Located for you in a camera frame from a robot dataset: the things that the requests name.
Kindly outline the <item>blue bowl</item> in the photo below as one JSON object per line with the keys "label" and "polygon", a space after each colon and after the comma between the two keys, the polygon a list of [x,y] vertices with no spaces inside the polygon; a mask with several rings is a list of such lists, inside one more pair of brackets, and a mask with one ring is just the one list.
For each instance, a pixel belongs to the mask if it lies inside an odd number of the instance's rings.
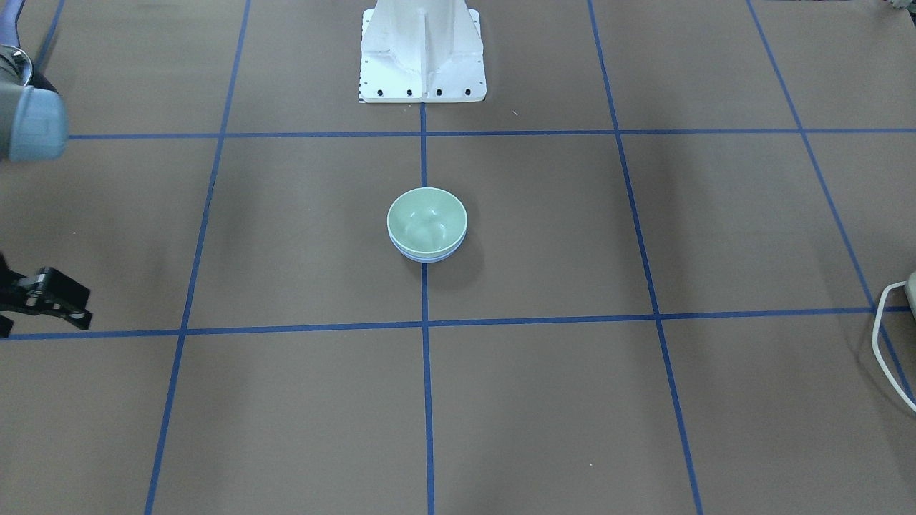
{"label": "blue bowl", "polygon": [[441,262],[443,260],[446,260],[446,258],[451,257],[451,255],[455,254],[455,252],[458,251],[458,249],[462,246],[462,243],[464,243],[464,238],[458,240],[456,243],[451,245],[451,247],[448,247],[446,249],[442,249],[439,251],[435,251],[432,253],[426,253],[426,254],[419,253],[419,251],[410,250],[409,248],[404,247],[402,244],[396,241],[396,239],[393,239],[393,238],[391,239],[391,243],[394,245],[396,250],[399,251],[400,254],[402,254],[404,257],[408,258],[409,260],[413,260],[419,263],[434,263],[434,262]]}

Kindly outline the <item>green bowl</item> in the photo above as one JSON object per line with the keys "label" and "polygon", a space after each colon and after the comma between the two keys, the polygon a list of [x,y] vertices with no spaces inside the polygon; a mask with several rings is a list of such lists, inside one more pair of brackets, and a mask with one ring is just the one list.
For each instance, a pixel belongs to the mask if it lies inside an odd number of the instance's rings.
{"label": "green bowl", "polygon": [[415,188],[402,193],[386,215],[389,239],[423,254],[446,249],[465,239],[468,225],[464,203],[439,188]]}

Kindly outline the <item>dark blue saucepan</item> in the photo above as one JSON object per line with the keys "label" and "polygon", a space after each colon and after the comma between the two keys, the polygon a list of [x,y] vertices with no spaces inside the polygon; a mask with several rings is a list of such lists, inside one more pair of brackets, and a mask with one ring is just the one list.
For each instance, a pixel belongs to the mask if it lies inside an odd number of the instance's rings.
{"label": "dark blue saucepan", "polygon": [[17,84],[58,92],[42,72],[33,65],[26,52],[21,49],[19,16],[24,6],[25,1],[2,1],[2,71],[9,72]]}

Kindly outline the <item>chrome and white toaster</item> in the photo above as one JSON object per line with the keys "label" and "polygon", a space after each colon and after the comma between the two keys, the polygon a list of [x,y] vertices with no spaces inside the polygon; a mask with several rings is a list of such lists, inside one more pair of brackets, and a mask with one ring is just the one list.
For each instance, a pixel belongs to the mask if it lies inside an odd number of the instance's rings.
{"label": "chrome and white toaster", "polygon": [[903,285],[904,294],[909,304],[910,312],[916,313],[916,273],[910,273]]}

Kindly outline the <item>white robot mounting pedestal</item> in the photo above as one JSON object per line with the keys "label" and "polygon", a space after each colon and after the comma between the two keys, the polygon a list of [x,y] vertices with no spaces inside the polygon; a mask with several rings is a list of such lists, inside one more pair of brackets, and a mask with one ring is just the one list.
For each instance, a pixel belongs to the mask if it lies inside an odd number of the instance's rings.
{"label": "white robot mounting pedestal", "polygon": [[487,98],[481,17],[467,2],[379,1],[361,21],[359,101]]}

